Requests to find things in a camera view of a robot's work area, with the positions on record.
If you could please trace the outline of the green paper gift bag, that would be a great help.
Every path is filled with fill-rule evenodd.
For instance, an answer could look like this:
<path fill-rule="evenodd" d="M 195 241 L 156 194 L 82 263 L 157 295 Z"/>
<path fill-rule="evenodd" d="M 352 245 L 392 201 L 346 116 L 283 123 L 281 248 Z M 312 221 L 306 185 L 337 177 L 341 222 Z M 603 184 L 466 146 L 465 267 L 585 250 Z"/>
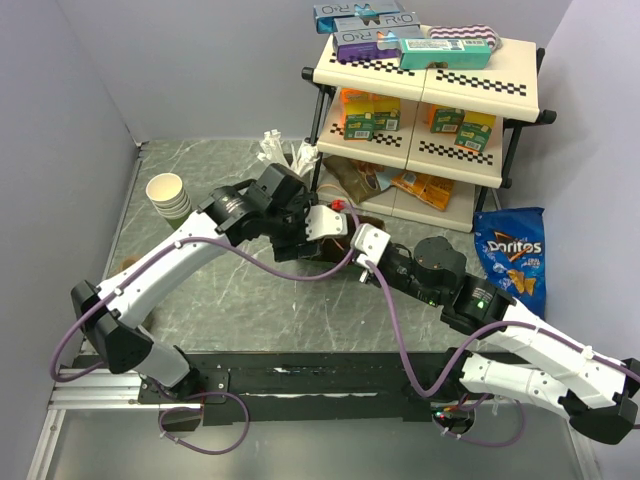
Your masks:
<path fill-rule="evenodd" d="M 340 200 L 345 202 L 351 202 L 348 198 L 347 192 L 340 186 L 334 184 L 322 184 L 317 187 L 317 190 L 322 192 L 331 191 L 332 193 L 338 193 Z M 376 218 L 371 215 L 358 214 L 358 220 L 360 223 L 368 223 L 383 231 L 386 230 L 385 222 L 382 219 Z M 314 261 L 339 263 L 350 248 L 350 241 L 355 233 L 356 227 L 350 214 L 347 214 L 348 234 L 345 237 L 338 238 L 325 238 L 321 242 L 321 252 L 318 256 L 313 257 Z"/>

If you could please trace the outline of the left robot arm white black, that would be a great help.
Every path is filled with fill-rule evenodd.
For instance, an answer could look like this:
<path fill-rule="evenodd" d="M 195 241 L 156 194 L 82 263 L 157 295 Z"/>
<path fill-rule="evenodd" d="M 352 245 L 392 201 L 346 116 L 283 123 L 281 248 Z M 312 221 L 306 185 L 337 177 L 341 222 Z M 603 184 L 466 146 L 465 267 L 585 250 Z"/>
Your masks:
<path fill-rule="evenodd" d="M 71 291 L 80 329 L 113 374 L 135 371 L 155 380 L 177 402 L 191 399 L 201 380 L 176 346 L 152 338 L 143 325 L 165 297 L 218 257 L 264 236 L 274 259 L 285 262 L 319 254 L 326 223 L 344 218 L 287 167 L 268 166 L 256 180 L 214 189 L 187 219 L 139 261 L 94 286 Z"/>

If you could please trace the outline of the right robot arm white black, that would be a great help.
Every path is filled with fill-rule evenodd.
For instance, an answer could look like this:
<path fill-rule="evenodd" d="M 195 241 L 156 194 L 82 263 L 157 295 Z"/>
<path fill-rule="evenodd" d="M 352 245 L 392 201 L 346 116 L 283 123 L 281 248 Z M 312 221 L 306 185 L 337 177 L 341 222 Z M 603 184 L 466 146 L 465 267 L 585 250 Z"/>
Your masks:
<path fill-rule="evenodd" d="M 422 398 L 442 394 L 500 396 L 550 411 L 582 435 L 619 444 L 639 428 L 639 362 L 594 351 L 552 327 L 520 300 L 465 271 L 464 256 L 443 237 L 421 241 L 403 255 L 388 233 L 365 224 L 350 242 L 365 277 L 374 276 L 384 295 L 398 290 L 438 307 L 441 319 L 469 341 L 484 340 L 516 355 L 524 366 L 501 363 L 454 349 L 430 386 L 416 375 L 401 328 L 393 327 L 405 373 Z"/>

